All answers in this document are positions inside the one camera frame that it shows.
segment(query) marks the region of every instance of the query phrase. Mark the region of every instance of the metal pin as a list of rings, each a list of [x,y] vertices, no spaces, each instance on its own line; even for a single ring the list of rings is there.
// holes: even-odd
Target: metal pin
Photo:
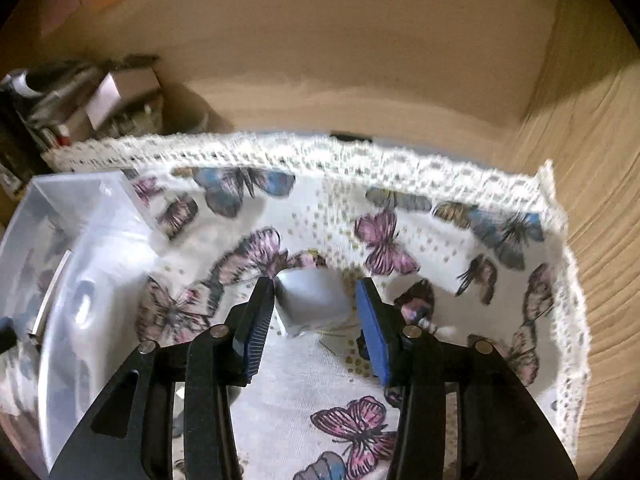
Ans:
[[[484,339],[482,339],[481,341],[478,341],[475,347],[476,347],[476,350],[478,350],[481,354],[490,354],[491,352],[494,351],[494,346],[488,341],[485,341]]]
[[[155,349],[156,342],[151,339],[147,339],[138,345],[138,352],[141,354],[151,354]]]
[[[209,330],[212,337],[221,338],[229,333],[229,327],[224,324],[214,325]]]
[[[407,325],[402,329],[402,333],[409,339],[415,339],[422,335],[422,329],[416,325]]]

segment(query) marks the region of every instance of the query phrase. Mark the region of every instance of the clear plastic container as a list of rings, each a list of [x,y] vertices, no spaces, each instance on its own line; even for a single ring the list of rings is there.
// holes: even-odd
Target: clear plastic container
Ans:
[[[141,284],[166,244],[121,172],[31,181],[0,245],[0,317],[12,318],[21,348],[31,344],[29,333],[46,290],[55,290],[39,369],[31,373],[37,381],[37,402],[15,399],[24,413],[1,413],[0,400],[0,415],[5,415],[0,424],[5,428],[10,421],[7,433],[17,435],[14,440],[27,433],[27,428],[17,430],[17,418],[39,425],[46,469],[135,346]],[[71,254],[57,283],[50,286],[67,249]],[[38,368],[37,359],[30,367]],[[32,442],[13,444],[33,451]],[[41,465],[22,455],[43,476]]]

